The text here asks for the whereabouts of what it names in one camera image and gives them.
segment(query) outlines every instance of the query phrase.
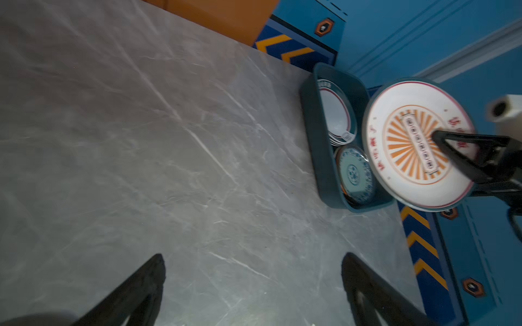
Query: blue and white plate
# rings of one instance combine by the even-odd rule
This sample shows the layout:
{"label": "blue and white plate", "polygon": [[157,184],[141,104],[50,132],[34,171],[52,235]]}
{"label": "blue and white plate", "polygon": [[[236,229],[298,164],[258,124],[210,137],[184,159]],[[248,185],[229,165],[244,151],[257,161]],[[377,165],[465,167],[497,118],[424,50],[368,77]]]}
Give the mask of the blue and white plate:
{"label": "blue and white plate", "polygon": [[327,79],[318,79],[330,142],[334,146],[351,143],[357,135],[355,113],[344,92]]}
{"label": "blue and white plate", "polygon": [[340,147],[336,153],[343,192],[356,203],[368,203],[375,195],[376,180],[366,155],[354,145]]}

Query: orange sunburst pattern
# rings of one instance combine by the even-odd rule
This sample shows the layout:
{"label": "orange sunburst pattern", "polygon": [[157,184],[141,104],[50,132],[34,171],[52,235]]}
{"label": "orange sunburst pattern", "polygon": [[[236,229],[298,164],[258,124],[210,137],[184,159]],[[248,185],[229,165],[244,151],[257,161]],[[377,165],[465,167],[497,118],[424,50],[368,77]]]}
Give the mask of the orange sunburst pattern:
{"label": "orange sunburst pattern", "polygon": [[[419,136],[407,131],[402,120],[406,116],[414,118],[421,138],[417,139],[415,137]],[[418,184],[432,184],[444,178],[449,170],[449,159],[431,139],[431,133],[442,126],[435,114],[416,105],[401,107],[388,119],[384,133],[387,156],[404,178]]]}

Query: cabinet door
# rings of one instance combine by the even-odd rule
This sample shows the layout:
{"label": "cabinet door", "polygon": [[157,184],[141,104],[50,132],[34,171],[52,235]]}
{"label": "cabinet door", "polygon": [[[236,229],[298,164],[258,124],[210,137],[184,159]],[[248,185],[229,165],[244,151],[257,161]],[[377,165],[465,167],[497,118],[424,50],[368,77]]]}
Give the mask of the cabinet door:
{"label": "cabinet door", "polygon": [[252,45],[279,0],[145,0],[173,14]]}

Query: blue wall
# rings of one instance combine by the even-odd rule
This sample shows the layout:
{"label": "blue wall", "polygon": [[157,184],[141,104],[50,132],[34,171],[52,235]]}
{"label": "blue wall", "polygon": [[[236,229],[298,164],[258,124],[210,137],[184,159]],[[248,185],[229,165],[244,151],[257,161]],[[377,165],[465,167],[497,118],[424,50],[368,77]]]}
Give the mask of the blue wall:
{"label": "blue wall", "polygon": [[347,14],[336,66],[367,87],[412,76],[522,17],[521,0],[321,2]]}
{"label": "blue wall", "polygon": [[[467,109],[479,133],[494,134],[494,124],[485,120],[485,106],[505,94],[522,94],[522,47],[458,75],[442,87]],[[466,205],[502,302],[473,326],[518,325],[522,320],[522,243],[507,221],[508,207],[491,197],[468,198]]]}

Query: white plate with orange sunburst design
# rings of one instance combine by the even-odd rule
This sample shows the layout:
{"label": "white plate with orange sunburst design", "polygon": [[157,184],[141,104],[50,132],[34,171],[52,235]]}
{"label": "white plate with orange sunburst design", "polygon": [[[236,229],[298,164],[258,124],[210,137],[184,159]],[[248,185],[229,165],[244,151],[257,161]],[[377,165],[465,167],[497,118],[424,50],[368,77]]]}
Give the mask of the white plate with orange sunburst design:
{"label": "white plate with orange sunburst design", "polygon": [[[475,133],[455,99],[421,80],[402,80],[382,88],[363,120],[363,143],[377,180],[397,200],[423,211],[452,208],[473,187],[432,141],[437,129]],[[468,143],[451,145],[470,158],[476,153]]]}

